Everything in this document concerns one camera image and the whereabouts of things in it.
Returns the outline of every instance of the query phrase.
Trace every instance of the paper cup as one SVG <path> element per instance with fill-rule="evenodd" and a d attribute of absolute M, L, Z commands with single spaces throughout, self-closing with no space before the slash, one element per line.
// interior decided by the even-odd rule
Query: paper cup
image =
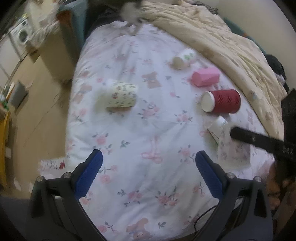
<path fill-rule="evenodd" d="M 200 103 L 205 112 L 234 114 L 241 106 L 241 98 L 236 90 L 207 91 Z"/>
<path fill-rule="evenodd" d="M 129 83 L 112 83 L 106 91 L 106 107 L 133 107 L 136 104 L 138 88 Z"/>
<path fill-rule="evenodd" d="M 173 66 L 175 69 L 185 69 L 196 61 L 196 51 L 190 48 L 184 49 L 173 58 Z"/>
<path fill-rule="evenodd" d="M 219 139 L 222 132 L 222 127 L 227 124 L 227 121 L 219 116 L 209 127 L 208 130 L 215 139 L 215 141 L 219 144 Z"/>

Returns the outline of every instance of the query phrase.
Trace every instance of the beige blanket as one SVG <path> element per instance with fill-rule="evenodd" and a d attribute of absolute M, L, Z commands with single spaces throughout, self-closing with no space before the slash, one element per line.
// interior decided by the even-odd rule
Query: beige blanket
<path fill-rule="evenodd" d="M 143 18 L 202 53 L 244 93 L 267 133 L 283 139 L 281 100 L 286 96 L 258 46 L 230 31 L 204 6 L 143 3 Z"/>

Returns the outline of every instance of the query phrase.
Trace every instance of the hand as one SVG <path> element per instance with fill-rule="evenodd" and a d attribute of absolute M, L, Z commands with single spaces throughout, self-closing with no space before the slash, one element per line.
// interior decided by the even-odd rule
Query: hand
<path fill-rule="evenodd" d="M 285 179 L 283 181 L 283 183 L 281 184 L 281 186 L 282 186 L 282 188 L 285 188 L 290 183 L 291 183 L 291 180 Z M 266 180 L 266 191 L 267 191 L 267 195 L 269 198 L 270 208 L 271 208 L 271 210 L 274 210 L 280 205 L 279 196 L 280 196 L 280 191 L 281 191 L 280 185 L 276 182 L 275 163 L 273 163 L 269 169 L 269 174 L 268 174 L 267 180 Z"/>

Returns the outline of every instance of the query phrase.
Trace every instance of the yellow chair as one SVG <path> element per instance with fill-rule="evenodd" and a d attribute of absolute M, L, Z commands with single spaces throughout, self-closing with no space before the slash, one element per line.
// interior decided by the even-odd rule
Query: yellow chair
<path fill-rule="evenodd" d="M 0 120 L 0 184 L 6 188 L 7 180 L 5 173 L 5 142 L 6 142 L 6 133 L 8 132 L 10 121 L 10 112 L 7 111 L 4 120 Z"/>

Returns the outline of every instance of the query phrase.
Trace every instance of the metal screw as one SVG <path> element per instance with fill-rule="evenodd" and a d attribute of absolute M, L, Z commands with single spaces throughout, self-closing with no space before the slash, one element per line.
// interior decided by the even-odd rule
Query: metal screw
<path fill-rule="evenodd" d="M 64 175 L 63 175 L 63 177 L 64 177 L 64 178 L 69 178 L 69 177 L 71 177 L 71 175 L 72 175 L 72 173 L 70 173 L 70 172 L 65 172 Z"/>
<path fill-rule="evenodd" d="M 261 177 L 259 177 L 259 176 L 256 176 L 254 178 L 255 178 L 256 182 L 261 182 L 262 181 Z"/>
<path fill-rule="evenodd" d="M 235 178 L 235 175 L 232 172 L 227 173 L 227 177 L 230 179 Z"/>
<path fill-rule="evenodd" d="M 39 176 L 39 177 L 36 178 L 36 181 L 37 181 L 37 182 L 41 182 L 43 179 L 44 179 L 43 176 Z"/>

